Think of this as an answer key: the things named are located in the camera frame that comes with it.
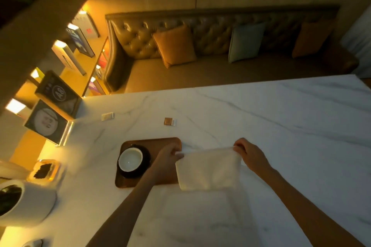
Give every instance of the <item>sofa armrest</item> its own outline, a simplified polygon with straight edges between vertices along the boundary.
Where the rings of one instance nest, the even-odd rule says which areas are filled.
[[[337,41],[329,39],[320,52],[322,60],[337,74],[349,74],[358,65],[359,60],[343,48]]]
[[[106,85],[108,85],[110,89],[109,91],[112,92],[117,91],[124,81],[128,56],[123,50],[120,42],[118,41],[112,25],[108,21],[107,25],[110,53],[106,70],[104,72],[104,75],[102,76],[102,79],[106,83]]]

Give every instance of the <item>tufted backrest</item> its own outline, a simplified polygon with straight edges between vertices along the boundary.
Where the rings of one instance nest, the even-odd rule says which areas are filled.
[[[233,27],[266,22],[261,51],[292,49],[303,22],[333,19],[339,5],[301,5],[227,9],[193,9],[106,15],[128,56],[134,59],[160,58],[152,38],[164,31],[187,24],[192,30],[198,55],[229,51]]]

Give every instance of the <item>forearm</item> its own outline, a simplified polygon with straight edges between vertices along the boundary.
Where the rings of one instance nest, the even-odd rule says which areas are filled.
[[[137,217],[152,187],[154,178],[148,170],[137,186],[125,198],[115,212],[104,222],[87,247],[125,247],[130,239]]]
[[[259,175],[277,194],[314,247],[364,246],[291,186],[276,170]]]

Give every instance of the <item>orange pillow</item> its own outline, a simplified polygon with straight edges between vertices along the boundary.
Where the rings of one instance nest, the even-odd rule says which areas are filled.
[[[317,53],[334,30],[335,24],[335,19],[317,23],[303,23],[294,50],[292,50],[292,57],[297,58]]]
[[[178,26],[167,31],[152,34],[160,51],[165,67],[197,60],[193,48],[191,29]]]

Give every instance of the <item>person's right arm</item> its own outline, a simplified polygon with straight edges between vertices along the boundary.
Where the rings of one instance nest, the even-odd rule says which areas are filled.
[[[364,247],[273,169],[259,147],[241,138],[234,143],[233,149],[241,155],[248,168],[273,189],[314,247]]]

